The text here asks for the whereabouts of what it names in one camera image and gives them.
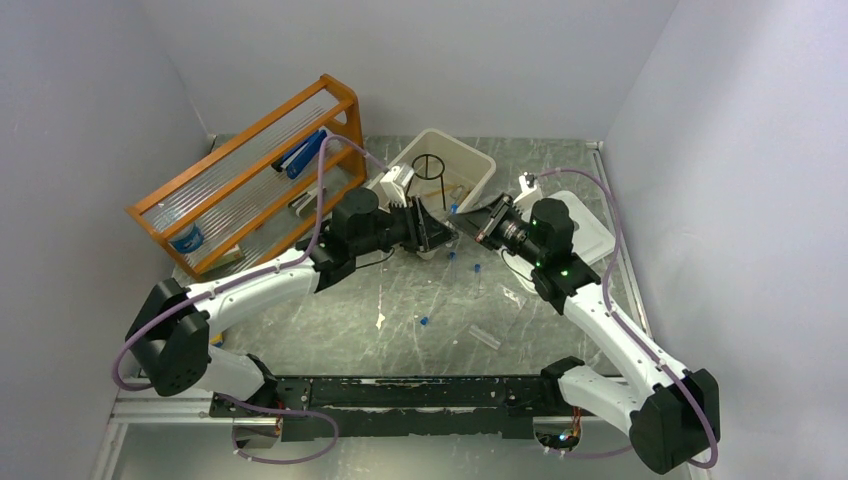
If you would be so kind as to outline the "tan rubber tubing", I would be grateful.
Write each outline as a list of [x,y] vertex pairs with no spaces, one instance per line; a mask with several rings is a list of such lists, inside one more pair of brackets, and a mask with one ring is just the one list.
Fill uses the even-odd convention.
[[421,194],[421,197],[423,197],[423,198],[429,198],[429,197],[434,197],[434,196],[450,197],[452,195],[452,192],[456,188],[457,188],[456,185],[447,185],[444,191],[442,191],[441,189],[430,191],[430,192]]

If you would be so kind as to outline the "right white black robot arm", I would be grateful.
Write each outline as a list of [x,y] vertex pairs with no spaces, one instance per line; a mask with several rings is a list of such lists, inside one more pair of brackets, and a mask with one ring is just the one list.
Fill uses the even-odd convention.
[[659,475],[685,463],[703,469],[716,464],[717,379],[674,359],[615,309],[603,279],[573,250],[575,225],[564,201],[542,198],[524,218],[512,197],[502,195],[448,221],[481,246],[529,263],[539,297],[587,334],[626,381],[574,363],[541,385],[548,412],[562,414],[571,406],[589,411],[626,434],[635,455]]

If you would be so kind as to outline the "metal crucible tongs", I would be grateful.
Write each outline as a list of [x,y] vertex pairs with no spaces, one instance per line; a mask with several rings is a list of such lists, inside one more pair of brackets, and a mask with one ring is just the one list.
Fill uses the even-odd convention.
[[462,184],[450,184],[437,192],[437,205],[448,213],[456,213],[469,194],[469,188]]

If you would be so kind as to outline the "black wire tripod stand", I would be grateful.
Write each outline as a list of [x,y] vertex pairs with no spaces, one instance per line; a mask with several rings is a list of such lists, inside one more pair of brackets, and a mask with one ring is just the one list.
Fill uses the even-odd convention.
[[447,211],[447,195],[445,188],[444,174],[446,172],[445,161],[438,155],[433,153],[423,153],[413,158],[410,163],[413,178],[422,181],[437,181],[442,201],[442,209]]

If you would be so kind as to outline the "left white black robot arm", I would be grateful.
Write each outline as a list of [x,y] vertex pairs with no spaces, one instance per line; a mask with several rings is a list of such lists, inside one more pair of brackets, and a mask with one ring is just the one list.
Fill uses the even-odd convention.
[[417,197],[381,208],[376,193],[344,194],[316,234],[283,254],[239,274],[189,286],[168,278],[157,283],[129,328],[130,353],[162,397],[192,387],[234,397],[261,416],[277,400],[276,382],[253,355],[214,347],[213,336],[272,304],[326,290],[352,275],[359,257],[402,249],[429,253],[457,234],[433,217]]

